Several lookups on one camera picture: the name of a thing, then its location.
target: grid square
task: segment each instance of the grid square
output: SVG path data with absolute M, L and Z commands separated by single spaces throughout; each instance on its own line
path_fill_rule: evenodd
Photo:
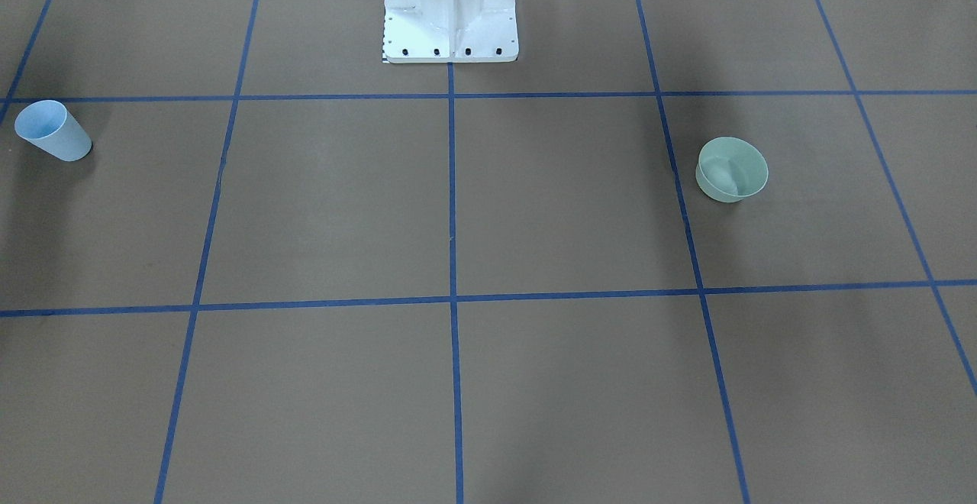
M 460 292 L 695 287 L 655 100 L 456 110 Z
M 974 0 L 821 0 L 859 89 L 977 89 Z
M 814 0 L 642 0 L 663 90 L 848 89 Z
M 0 128 L 0 309 L 193 299 L 227 103 L 80 103 L 64 163 Z
M 650 91 L 634 0 L 516 0 L 519 60 L 460 63 L 459 92 Z
M 261 0 L 249 94 L 446 93 L 444 65 L 383 63 L 383 0 Z
M 977 277 L 974 98 L 866 96 L 863 101 L 933 275 Z
M 0 494 L 146 502 L 160 473 L 186 313 L 0 323 Z
M 459 309 L 465 501 L 739 501 L 694 296 Z
M 449 292 L 447 104 L 248 101 L 207 302 Z
M 18 97 L 234 93 L 251 0 L 53 0 Z
M 45 0 L 0 0 L 0 96 L 6 97 Z
M 977 366 L 977 287 L 941 288 L 940 295 L 973 368 Z
M 171 502 L 454 502 L 446 305 L 206 312 Z
M 706 286 L 921 280 L 899 208 L 851 97 L 666 98 Z M 770 166 L 728 205 L 695 183 L 698 152 L 733 135 Z
M 709 303 L 754 502 L 973 501 L 977 400 L 929 289 Z

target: light blue plastic cup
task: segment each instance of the light blue plastic cup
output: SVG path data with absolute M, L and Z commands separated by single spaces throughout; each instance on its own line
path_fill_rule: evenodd
M 709 198 L 739 202 L 759 193 L 770 176 L 756 147 L 735 137 L 718 137 L 698 152 L 695 182 Z
M 61 160 L 78 160 L 92 149 L 92 140 L 60 102 L 31 103 L 14 121 L 14 131 L 28 143 Z

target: white metal bracket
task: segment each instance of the white metal bracket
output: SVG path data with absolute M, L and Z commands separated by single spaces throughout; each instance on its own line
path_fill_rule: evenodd
M 519 56 L 516 0 L 384 0 L 389 63 L 497 63 Z

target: vertical blue line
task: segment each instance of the vertical blue line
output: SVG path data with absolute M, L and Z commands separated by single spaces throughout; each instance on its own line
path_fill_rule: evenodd
M 875 148 L 875 155 L 879 157 L 879 163 L 882 165 L 882 171 L 885 173 L 885 179 L 889 183 L 889 188 L 892 191 L 893 197 L 896 199 L 896 205 L 899 207 L 899 212 L 903 216 L 903 222 L 906 225 L 906 229 L 910 234 L 910 239 L 913 241 L 913 246 L 917 251 L 917 256 L 919 257 L 919 263 L 922 264 L 922 270 L 926 273 L 926 280 L 929 282 L 929 287 L 933 292 L 933 298 L 936 299 L 936 303 L 939 306 L 940 314 L 943 316 L 943 323 L 946 324 L 946 330 L 950 333 L 950 340 L 953 341 L 953 346 L 956 348 L 956 354 L 959 355 L 960 363 L 963 365 L 963 371 L 966 372 L 967 379 L 970 381 L 970 389 L 973 390 L 974 395 L 977 396 L 977 376 L 974 376 L 973 368 L 970 365 L 970 360 L 967 359 L 967 353 L 963 350 L 963 344 L 960 341 L 959 335 L 956 333 L 956 327 L 953 326 L 953 320 L 950 319 L 950 312 L 946 310 L 946 305 L 943 303 L 943 296 L 940 294 L 940 289 L 936 284 L 936 279 L 933 277 L 933 271 L 929 267 L 929 261 L 926 260 L 926 254 L 922 250 L 922 245 L 919 243 L 919 238 L 917 232 L 915 232 L 913 222 L 910 219 L 906 205 L 903 202 L 903 198 L 899 193 L 899 188 L 896 186 L 896 180 L 892 176 L 892 170 L 889 169 L 889 163 L 886 162 L 885 155 L 882 152 L 882 145 L 879 144 L 879 138 L 875 135 L 875 128 L 872 126 L 872 121 L 869 120 L 869 113 L 865 109 L 865 103 L 862 101 L 862 93 L 859 92 L 858 87 L 855 86 L 855 79 L 853 79 L 850 70 L 848 69 L 848 62 L 845 61 L 844 54 L 841 53 L 841 46 L 838 45 L 837 37 L 835 37 L 834 29 L 831 27 L 830 21 L 827 20 L 827 12 L 824 10 L 824 4 L 821 0 L 814 0 L 817 6 L 817 12 L 821 14 L 821 21 L 824 23 L 824 28 L 827 30 L 827 35 L 831 39 L 831 44 L 834 45 L 834 53 L 838 56 L 838 62 L 841 63 L 841 69 L 845 73 L 845 79 L 848 79 L 848 86 L 851 87 L 852 94 L 855 97 L 855 102 L 858 105 L 859 113 L 862 115 L 862 121 L 865 122 L 865 128 L 869 131 L 869 138 L 872 139 L 872 146 Z
M 716 344 L 715 330 L 712 328 L 712 316 L 709 313 L 708 300 L 705 298 L 705 285 L 702 284 L 702 273 L 698 266 L 698 255 L 695 252 L 695 240 L 692 236 L 692 225 L 688 222 L 688 209 L 685 204 L 685 195 L 682 192 L 682 180 L 679 176 L 678 162 L 675 159 L 675 149 L 672 145 L 671 131 L 669 130 L 669 118 L 666 117 L 666 107 L 662 97 L 662 86 L 659 83 L 659 72 L 655 65 L 655 54 L 652 51 L 652 41 L 648 34 L 648 24 L 645 19 L 645 9 L 641 0 L 634 0 L 638 7 L 638 20 L 641 21 L 641 34 L 645 40 L 645 53 L 648 55 L 648 68 L 652 73 L 652 83 L 655 84 L 655 98 L 659 106 L 659 117 L 662 119 L 662 132 L 666 139 L 666 149 L 669 150 L 669 164 L 675 183 L 675 195 L 678 198 L 679 211 L 682 214 L 682 222 L 685 225 L 685 239 L 688 246 L 688 258 L 692 262 L 692 271 L 695 275 L 695 288 L 698 291 L 698 302 L 702 309 L 702 321 L 705 323 L 705 334 L 709 341 L 709 351 L 712 354 L 712 367 L 715 369 L 716 385 L 719 389 L 719 399 L 722 401 L 723 415 L 726 418 L 726 430 L 729 432 L 730 449 L 733 451 L 733 460 L 736 463 L 737 479 L 740 481 L 740 495 L 743 497 L 743 504 L 750 504 L 750 488 L 746 484 L 746 469 L 743 468 L 743 458 L 740 457 L 740 441 L 736 433 L 736 424 L 733 422 L 733 410 L 730 407 L 729 393 L 726 390 L 726 376 L 723 375 L 722 361 L 719 358 L 719 347 Z
M 454 385 L 454 498 L 465 501 L 465 466 L 461 432 L 461 357 L 458 343 L 458 264 L 455 244 L 456 216 L 454 179 L 454 65 L 447 64 L 447 178 L 449 178 L 449 271 L 451 304 L 451 379 Z
M 44 24 L 44 20 L 48 17 L 48 10 L 51 9 L 51 2 L 53 0 L 44 0 L 44 7 L 41 8 L 41 15 L 37 17 L 37 23 L 34 25 L 34 31 L 31 32 L 31 39 L 27 41 L 27 47 L 24 48 L 24 55 L 21 56 L 20 65 L 17 65 L 17 72 L 14 73 L 14 80 L 10 83 L 10 89 L 7 90 L 7 98 L 4 100 L 3 106 L 0 106 L 0 124 L 3 124 L 4 118 L 7 117 L 7 108 L 10 108 L 11 99 L 14 98 L 14 94 L 17 93 L 17 87 L 21 84 L 21 79 L 24 77 L 24 68 L 27 68 L 27 60 L 31 58 L 31 51 L 34 50 L 34 44 L 37 42 L 37 35 L 41 32 L 41 26 Z
M 173 453 L 173 442 L 176 437 L 177 421 L 180 419 L 180 406 L 182 403 L 182 391 L 186 380 L 186 368 L 191 357 L 193 345 L 193 333 L 196 329 L 196 317 L 200 309 L 200 298 L 203 294 L 203 282 L 207 273 L 207 261 L 210 258 L 210 246 L 214 238 L 214 226 L 217 223 L 217 210 L 220 207 L 221 191 L 224 180 L 224 168 L 227 166 L 227 152 L 231 148 L 231 136 L 234 135 L 234 122 L 237 120 L 237 105 L 240 103 L 241 87 L 244 82 L 244 70 L 247 68 L 247 55 L 251 46 L 251 34 L 254 32 L 254 21 L 258 16 L 259 0 L 251 0 L 251 14 L 248 17 L 247 31 L 244 34 L 244 45 L 241 47 L 240 65 L 237 68 L 237 84 L 234 86 L 234 100 L 231 102 L 231 113 L 227 117 L 227 131 L 224 132 L 224 146 L 221 149 L 221 162 L 217 168 L 217 181 L 214 183 L 214 195 L 210 204 L 210 215 L 207 218 L 207 232 L 203 239 L 203 248 L 200 251 L 200 265 L 198 275 L 196 275 L 196 286 L 193 289 L 193 303 L 188 323 L 186 323 L 186 336 L 184 340 L 184 350 L 180 359 L 180 371 L 177 375 L 177 385 L 173 395 L 173 406 L 170 410 L 170 422 L 166 430 L 166 441 L 163 445 L 163 456 L 160 460 L 160 477 L 156 481 L 156 497 L 153 498 L 154 504 L 161 504 L 163 493 L 166 489 L 166 477 L 169 472 L 170 458 Z

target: white mounting plate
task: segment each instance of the white mounting plate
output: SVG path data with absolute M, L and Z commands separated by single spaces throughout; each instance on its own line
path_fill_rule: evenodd
M 384 63 L 503 63 L 519 57 L 515 12 L 484 12 L 458 31 L 457 51 L 450 51 L 447 28 L 418 16 L 385 10 Z

